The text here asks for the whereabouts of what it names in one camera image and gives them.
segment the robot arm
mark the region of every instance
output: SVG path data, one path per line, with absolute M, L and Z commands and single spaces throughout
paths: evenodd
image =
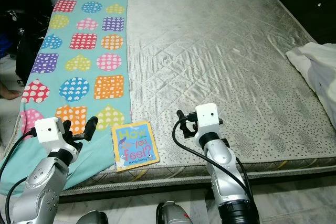
M 67 181 L 68 166 L 77 160 L 82 143 L 91 140 L 98 119 L 92 117 L 82 134 L 72 135 L 70 121 L 62 124 L 60 118 L 47 118 L 35 122 L 37 137 L 48 156 L 40 161 L 28 176 L 25 189 L 13 208 L 14 223 L 53 223 L 59 195 Z
M 177 114 L 180 119 L 184 117 L 181 111 Z M 186 118 L 190 122 L 197 123 L 194 126 L 196 131 L 194 138 L 196 145 L 202 148 L 204 156 L 225 168 L 245 185 L 236 167 L 234 152 L 221 139 L 219 124 L 222 120 L 218 118 L 217 106 L 213 103 L 199 105 L 196 107 L 196 112 L 186 115 Z M 213 164 L 207 163 L 206 167 L 211 176 L 212 189 L 222 223 L 259 223 L 253 199 L 248 197 L 242 186 Z

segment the quilted fabric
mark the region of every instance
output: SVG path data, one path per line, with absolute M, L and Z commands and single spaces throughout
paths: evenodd
M 64 194 L 208 183 L 205 162 L 171 137 L 178 109 L 208 102 L 250 177 L 335 170 L 335 130 L 285 55 L 312 39 L 277 0 L 128 0 L 127 34 L 132 121 L 150 121 L 160 162 Z

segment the black cable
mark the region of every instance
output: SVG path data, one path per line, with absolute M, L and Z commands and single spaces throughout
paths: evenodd
M 10 156 L 13 154 L 15 148 L 21 143 L 21 141 L 26 137 L 26 136 L 29 136 L 29 135 L 36 135 L 36 131 L 35 130 L 30 130 L 28 131 L 26 134 L 23 134 L 17 141 L 16 143 L 13 145 L 13 147 L 10 149 L 9 153 L 7 154 L 7 157 L 4 161 L 4 163 L 2 164 L 2 167 L 0 169 L 0 181 L 1 181 L 1 176 L 2 176 L 2 172 L 4 171 L 9 159 L 11 158 Z M 1 213 L 0 213 L 0 224 L 6 224 L 4 219 L 2 218 L 1 216 Z
M 175 131 L 176 131 L 176 128 L 177 126 L 183 122 L 183 121 L 186 121 L 187 118 L 182 118 L 182 119 L 179 119 L 174 127 L 173 127 L 173 133 L 172 133 L 172 136 L 173 136 L 173 140 L 175 142 L 175 144 L 177 144 L 179 147 L 181 147 L 182 149 L 188 151 L 188 152 L 191 152 L 192 154 L 206 160 L 207 162 L 209 162 L 210 164 L 212 164 L 213 166 L 216 166 L 218 169 L 220 169 L 222 172 L 224 172 L 226 175 L 228 175 L 230 178 L 232 178 L 238 185 L 241 186 L 241 188 L 245 191 L 245 193 L 247 194 L 247 196 L 249 197 L 249 199 L 254 203 L 254 200 L 253 200 L 253 196 L 251 195 L 250 191 L 247 189 L 247 187 L 238 179 L 236 178 L 235 175 L 233 175 L 231 172 L 229 172 L 227 169 L 225 169 L 224 167 L 220 166 L 219 164 L 217 164 L 216 162 L 214 162 L 213 160 L 211 160 L 210 158 L 202 155 L 201 153 L 198 153 L 186 146 L 184 146 L 183 144 L 181 144 L 180 142 L 177 141 L 176 137 L 175 137 Z
M 253 193 L 252 193 L 252 189 L 251 189 L 251 185 L 250 185 L 250 181 L 248 180 L 248 177 L 247 177 L 247 173 L 245 171 L 245 168 L 243 166 L 243 164 L 241 163 L 241 161 L 239 160 L 239 158 L 236 156 L 236 160 L 237 160 L 237 163 L 239 164 L 241 170 L 243 171 L 243 174 L 244 174 L 244 178 L 245 178 L 245 184 L 246 184 L 246 187 L 247 189 L 249 190 L 251 196 L 253 197 Z
M 26 181 L 27 177 L 19 180 L 18 182 L 16 182 L 14 184 L 14 186 L 11 187 L 11 189 L 9 190 L 8 194 L 7 194 L 7 197 L 6 197 L 6 204 L 5 204 L 5 212 L 6 212 L 6 221 L 7 223 L 11 223 L 11 219 L 10 219 L 10 216 L 9 216 L 9 200 L 11 199 L 11 195 L 13 193 L 13 191 L 15 190 L 15 188 L 21 184 L 22 182 Z

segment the book cover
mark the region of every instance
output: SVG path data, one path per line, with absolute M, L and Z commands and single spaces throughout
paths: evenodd
M 160 160 L 149 122 L 115 126 L 111 131 L 117 172 Z

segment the tiled floor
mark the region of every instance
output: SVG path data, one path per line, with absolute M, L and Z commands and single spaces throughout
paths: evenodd
M 264 224 L 330 224 L 336 219 L 336 176 L 258 185 L 253 191 Z M 212 192 L 203 189 L 61 204 L 54 223 L 76 223 L 87 212 L 99 210 L 111 224 L 155 224 L 156 207 L 167 200 L 182 206 L 194 224 L 221 223 Z M 2 214 L 4 202 L 2 196 Z
M 15 74 L 15 60 L 9 57 L 0 59 L 0 80 L 10 90 L 21 90 L 16 80 L 20 78 Z M 13 100 L 0 98 L 0 152 L 4 151 L 19 113 L 21 97 Z

